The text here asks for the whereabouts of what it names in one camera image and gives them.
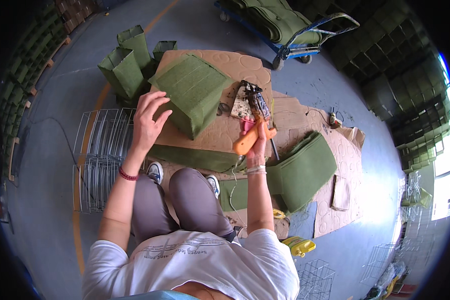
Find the blue hand truck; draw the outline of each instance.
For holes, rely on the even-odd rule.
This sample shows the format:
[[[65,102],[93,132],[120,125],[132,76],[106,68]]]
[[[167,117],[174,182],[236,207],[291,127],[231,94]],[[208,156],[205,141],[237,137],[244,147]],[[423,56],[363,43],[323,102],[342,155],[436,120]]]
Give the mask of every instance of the blue hand truck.
[[[240,15],[230,11],[229,9],[223,7],[220,5],[219,1],[216,1],[214,3],[216,7],[218,7],[222,12],[220,13],[220,19],[222,21],[228,22],[230,18],[234,19],[235,21],[241,23],[243,26],[248,28],[253,34],[258,36],[262,41],[265,42],[275,53],[277,56],[273,59],[272,67],[276,71],[280,71],[284,66],[284,61],[292,58],[300,58],[300,60],[303,63],[311,63],[312,62],[312,55],[318,54],[320,50],[322,49],[323,43],[329,39],[330,37],[337,36],[339,34],[342,34],[344,32],[348,32],[350,30],[357,29],[360,27],[359,22],[355,21],[352,17],[350,17],[348,14],[343,12],[337,12],[333,13],[328,17],[325,17],[323,19],[320,19],[318,21],[313,22],[309,26],[303,28],[302,30],[297,31],[290,40],[285,44],[275,44],[268,38],[266,38],[263,34],[261,34],[257,29],[255,29],[250,23],[248,23],[245,19],[240,17]],[[340,29],[336,32],[327,31],[318,29],[318,26],[327,23],[329,21],[332,21],[337,18],[345,18],[350,20],[353,24],[350,27]],[[316,43],[316,44],[293,44],[293,41],[302,33],[307,31],[314,31],[322,33],[322,39]]]

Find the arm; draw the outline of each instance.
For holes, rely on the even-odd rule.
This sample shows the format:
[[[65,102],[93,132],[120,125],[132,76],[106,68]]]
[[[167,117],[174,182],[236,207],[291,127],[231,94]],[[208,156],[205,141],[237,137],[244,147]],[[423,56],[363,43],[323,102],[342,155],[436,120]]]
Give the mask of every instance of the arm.
[[[258,139],[246,154],[246,167],[250,169],[259,165],[265,165],[265,123],[258,128]],[[247,232],[261,228],[275,230],[272,199],[267,186],[265,173],[248,174],[248,204],[246,210]]]
[[[146,93],[140,96],[137,111],[133,117],[133,141],[130,151],[122,164],[122,170],[137,176],[145,156],[162,131],[165,121],[172,114],[163,112],[156,121],[152,117],[158,107],[170,101],[165,92]],[[98,231],[98,239],[110,241],[127,251],[132,222],[133,195],[136,181],[127,180],[118,174],[103,211]]]

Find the white sneaker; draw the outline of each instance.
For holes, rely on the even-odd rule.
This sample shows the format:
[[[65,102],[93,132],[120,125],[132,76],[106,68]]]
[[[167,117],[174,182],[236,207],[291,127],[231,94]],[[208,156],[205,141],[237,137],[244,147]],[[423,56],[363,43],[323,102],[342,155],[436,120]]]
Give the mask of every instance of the white sneaker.
[[[215,190],[215,198],[218,199],[220,195],[220,185],[218,184],[218,179],[214,175],[207,175],[205,179],[210,183],[211,187]]]
[[[164,177],[164,168],[158,161],[152,162],[148,166],[147,175],[152,175],[158,184],[162,183]]]

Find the white t-shirt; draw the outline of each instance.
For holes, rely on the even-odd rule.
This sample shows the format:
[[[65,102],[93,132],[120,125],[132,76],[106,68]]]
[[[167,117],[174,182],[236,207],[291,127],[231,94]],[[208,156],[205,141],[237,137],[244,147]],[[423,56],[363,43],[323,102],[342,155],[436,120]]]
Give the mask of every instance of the white t-shirt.
[[[84,299],[109,299],[172,290],[188,281],[238,299],[292,299],[299,276],[290,249],[269,229],[253,231],[243,247],[211,232],[175,231],[138,245],[130,259],[98,240],[82,280]]]

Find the red beaded bracelet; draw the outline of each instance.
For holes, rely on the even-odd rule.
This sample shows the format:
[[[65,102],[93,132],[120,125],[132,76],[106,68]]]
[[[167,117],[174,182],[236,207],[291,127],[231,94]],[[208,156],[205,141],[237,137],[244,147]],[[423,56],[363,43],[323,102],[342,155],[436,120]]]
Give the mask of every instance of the red beaded bracelet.
[[[138,177],[139,177],[139,175],[137,175],[137,176],[130,176],[130,175],[128,175],[127,173],[125,173],[123,171],[122,166],[118,167],[118,172],[120,173],[121,177],[125,178],[126,180],[133,181],[133,182],[137,181]]]

